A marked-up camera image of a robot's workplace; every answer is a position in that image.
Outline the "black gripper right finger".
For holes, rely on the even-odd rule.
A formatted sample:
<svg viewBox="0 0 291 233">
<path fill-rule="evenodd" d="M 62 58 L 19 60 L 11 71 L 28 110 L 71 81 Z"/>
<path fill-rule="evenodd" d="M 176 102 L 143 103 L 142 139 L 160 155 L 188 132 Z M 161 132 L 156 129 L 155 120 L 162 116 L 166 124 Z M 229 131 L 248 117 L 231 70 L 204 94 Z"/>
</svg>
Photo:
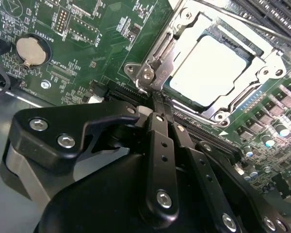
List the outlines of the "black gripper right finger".
<svg viewBox="0 0 291 233">
<path fill-rule="evenodd" d="M 166 94 L 162 102 L 172 124 L 176 148 L 198 192 L 198 219 L 204 231 L 290 233 L 285 218 L 236 171 L 234 154 L 215 147 L 212 136 L 194 143 Z"/>
</svg>

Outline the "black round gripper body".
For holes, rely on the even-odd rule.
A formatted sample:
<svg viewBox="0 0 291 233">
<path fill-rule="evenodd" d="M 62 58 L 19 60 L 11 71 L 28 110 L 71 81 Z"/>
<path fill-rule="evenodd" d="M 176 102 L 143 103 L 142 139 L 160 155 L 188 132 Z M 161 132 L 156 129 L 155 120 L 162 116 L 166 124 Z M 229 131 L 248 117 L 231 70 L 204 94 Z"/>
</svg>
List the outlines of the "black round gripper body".
<svg viewBox="0 0 291 233">
<path fill-rule="evenodd" d="M 213 233 L 215 228 L 191 179 L 177 170 L 179 215 L 166 233 Z M 138 210 L 143 159 L 124 156 L 57 193 L 43 211 L 38 233 L 154 233 Z"/>
</svg>

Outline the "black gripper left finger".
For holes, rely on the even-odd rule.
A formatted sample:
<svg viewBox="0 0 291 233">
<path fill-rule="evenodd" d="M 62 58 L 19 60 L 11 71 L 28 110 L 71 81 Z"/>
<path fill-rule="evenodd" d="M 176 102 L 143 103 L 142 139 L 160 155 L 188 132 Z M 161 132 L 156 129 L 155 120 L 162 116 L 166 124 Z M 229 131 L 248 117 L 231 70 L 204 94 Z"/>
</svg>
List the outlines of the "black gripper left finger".
<svg viewBox="0 0 291 233">
<path fill-rule="evenodd" d="M 120 100 L 24 109 L 13 116 L 2 162 L 44 211 L 64 188 L 117 159 L 140 155 L 144 186 L 139 214 L 153 228 L 168 228 L 179 213 L 168 129 L 164 115 L 144 115 Z"/>
</svg>

